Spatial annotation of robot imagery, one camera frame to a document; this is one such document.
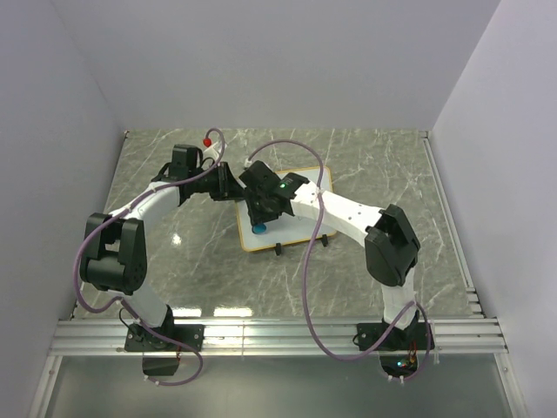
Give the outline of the blue whiteboard eraser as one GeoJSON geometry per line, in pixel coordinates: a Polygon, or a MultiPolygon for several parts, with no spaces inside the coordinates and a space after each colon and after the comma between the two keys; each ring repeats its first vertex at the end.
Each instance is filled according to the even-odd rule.
{"type": "Polygon", "coordinates": [[[266,227],[265,224],[257,224],[257,225],[252,226],[252,232],[254,234],[263,234],[263,233],[266,232],[266,230],[267,230],[267,227],[266,227]]]}

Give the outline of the yellow framed whiteboard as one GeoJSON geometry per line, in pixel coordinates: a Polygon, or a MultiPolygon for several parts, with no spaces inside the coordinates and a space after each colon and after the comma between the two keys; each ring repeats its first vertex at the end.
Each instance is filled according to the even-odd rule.
{"type": "MultiPolygon", "coordinates": [[[[301,168],[292,170],[292,172],[300,174],[313,182],[317,182],[319,166],[301,168]]],[[[324,190],[332,192],[331,172],[327,166],[325,166],[321,186],[324,190]]],[[[277,244],[284,247],[309,241],[316,225],[315,220],[283,214],[277,220],[265,223],[267,227],[265,233],[254,234],[252,232],[252,224],[248,216],[246,203],[240,201],[235,204],[235,208],[240,245],[242,249],[248,253],[265,249],[274,249],[277,244]]],[[[318,239],[326,235],[327,239],[325,239],[325,243],[323,244],[326,246],[328,244],[328,239],[336,233],[337,231],[326,226],[325,221],[323,221],[319,228],[318,239]]]]}

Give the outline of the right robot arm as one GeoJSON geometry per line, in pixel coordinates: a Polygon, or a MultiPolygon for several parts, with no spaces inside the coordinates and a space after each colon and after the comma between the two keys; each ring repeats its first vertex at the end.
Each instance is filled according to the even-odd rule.
{"type": "Polygon", "coordinates": [[[352,201],[296,172],[280,177],[261,161],[245,169],[239,180],[253,224],[288,214],[320,221],[359,244],[367,272],[381,285],[386,342],[402,348],[413,340],[419,319],[413,276],[420,242],[403,209],[352,201]]]}

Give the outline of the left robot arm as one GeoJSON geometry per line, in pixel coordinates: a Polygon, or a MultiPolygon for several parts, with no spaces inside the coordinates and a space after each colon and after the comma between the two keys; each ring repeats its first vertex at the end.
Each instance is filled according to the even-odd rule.
{"type": "Polygon", "coordinates": [[[93,314],[120,302],[145,330],[157,350],[176,340],[174,316],[146,281],[146,236],[168,213],[196,193],[215,201],[240,200],[243,189],[224,162],[226,142],[175,145],[146,189],[110,213],[94,213],[73,266],[74,289],[81,307],[93,314]]]}

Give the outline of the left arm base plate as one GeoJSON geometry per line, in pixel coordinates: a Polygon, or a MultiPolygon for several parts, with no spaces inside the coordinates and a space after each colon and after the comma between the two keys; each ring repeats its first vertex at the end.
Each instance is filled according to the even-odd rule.
{"type": "Polygon", "coordinates": [[[124,351],[131,353],[155,353],[184,350],[184,345],[200,351],[205,337],[205,326],[201,324],[175,325],[167,334],[156,329],[157,335],[139,324],[128,326],[124,351]]]}

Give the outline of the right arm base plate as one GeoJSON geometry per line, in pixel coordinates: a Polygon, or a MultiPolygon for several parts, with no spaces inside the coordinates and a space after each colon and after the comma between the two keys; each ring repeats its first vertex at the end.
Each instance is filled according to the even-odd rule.
{"type": "MultiPolygon", "coordinates": [[[[386,331],[387,324],[381,323],[359,323],[356,325],[356,334],[352,343],[359,349],[365,351],[371,347],[379,337],[386,331]]],[[[378,347],[379,351],[405,351],[411,347],[417,350],[435,348],[435,342],[431,329],[424,322],[417,322],[406,330],[394,328],[378,347]]]]}

